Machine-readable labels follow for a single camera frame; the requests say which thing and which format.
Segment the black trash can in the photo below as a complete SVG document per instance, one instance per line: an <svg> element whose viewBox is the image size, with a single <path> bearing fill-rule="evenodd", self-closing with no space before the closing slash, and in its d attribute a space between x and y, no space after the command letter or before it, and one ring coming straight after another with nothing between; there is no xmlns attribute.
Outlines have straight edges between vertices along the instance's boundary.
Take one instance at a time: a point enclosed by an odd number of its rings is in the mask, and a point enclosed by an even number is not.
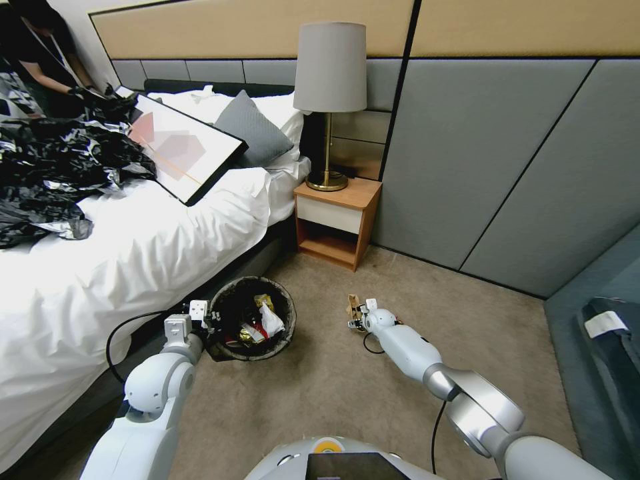
<svg viewBox="0 0 640 480"><path fill-rule="evenodd" d="M254 303L257 295L271 297L275 314L285 324L285 329L256 345L228 346L225 334L234 335L243 321L243 310ZM242 277L224 286L211 300L211 310L220 316L222 334L207 346L214 360L266 360L281 352L293 338L295 329L295 306L293 300L278 282L264 277Z"/></svg>

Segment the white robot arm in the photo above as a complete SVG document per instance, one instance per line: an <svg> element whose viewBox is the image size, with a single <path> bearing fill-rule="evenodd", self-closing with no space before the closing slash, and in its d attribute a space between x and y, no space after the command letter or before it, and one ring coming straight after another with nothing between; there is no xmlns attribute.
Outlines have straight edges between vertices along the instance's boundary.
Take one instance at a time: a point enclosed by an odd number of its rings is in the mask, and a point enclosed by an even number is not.
<svg viewBox="0 0 640 480"><path fill-rule="evenodd" d="M605 480L606 476L552 440L519 432L525 416L502 391L474 371L442 363L438 350L388 310L363 308L361 324L402 370L449 402L445 414L464 442L494 458L503 480Z"/></svg>
<svg viewBox="0 0 640 480"><path fill-rule="evenodd" d="M166 479L178 445L178 422L203 350L189 315L165 320L162 352L136 368L111 428L93 448L81 480Z"/></svg>

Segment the carpet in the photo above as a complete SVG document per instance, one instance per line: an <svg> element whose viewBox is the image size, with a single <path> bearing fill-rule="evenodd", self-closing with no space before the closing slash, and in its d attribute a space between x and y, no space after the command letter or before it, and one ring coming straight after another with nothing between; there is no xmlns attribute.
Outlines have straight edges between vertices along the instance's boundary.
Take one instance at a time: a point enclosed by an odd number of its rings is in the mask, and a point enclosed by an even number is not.
<svg viewBox="0 0 640 480"><path fill-rule="evenodd" d="M366 352L363 335L346 325L349 293L377 298L432 342L447 365L474 369L498 386L524 410L524 430L578 452L541 300L377 247L355 273L291 254L267 276L295 302L293 341L256 363L202 356L180 422L172 480L241 480L278 444L318 435L360 439L431 469L429 442L441 402L386 355ZM108 425L110 415L106 410L94 422ZM68 432L31 471L78 478L86 430ZM497 476L493 461L466 447L444 418L435 451L446 479Z"/></svg>

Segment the table lamp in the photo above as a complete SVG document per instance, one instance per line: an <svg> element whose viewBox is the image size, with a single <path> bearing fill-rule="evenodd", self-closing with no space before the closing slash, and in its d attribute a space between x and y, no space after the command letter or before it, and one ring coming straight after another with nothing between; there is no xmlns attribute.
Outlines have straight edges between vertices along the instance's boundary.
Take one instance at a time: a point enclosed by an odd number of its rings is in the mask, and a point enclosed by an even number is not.
<svg viewBox="0 0 640 480"><path fill-rule="evenodd" d="M366 26L349 22L300 26L293 106L325 113L325 169L312 170L307 185L321 191L345 188L347 177L329 169L331 114L367 108Z"/></svg>

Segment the wooden nightstand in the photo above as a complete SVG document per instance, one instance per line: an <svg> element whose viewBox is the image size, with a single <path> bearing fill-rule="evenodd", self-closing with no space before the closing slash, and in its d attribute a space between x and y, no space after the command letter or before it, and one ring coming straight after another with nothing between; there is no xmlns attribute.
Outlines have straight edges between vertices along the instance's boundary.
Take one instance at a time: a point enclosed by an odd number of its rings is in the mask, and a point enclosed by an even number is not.
<svg viewBox="0 0 640 480"><path fill-rule="evenodd" d="M367 250L382 183L349 179L335 192L293 191L298 250L356 270Z"/></svg>

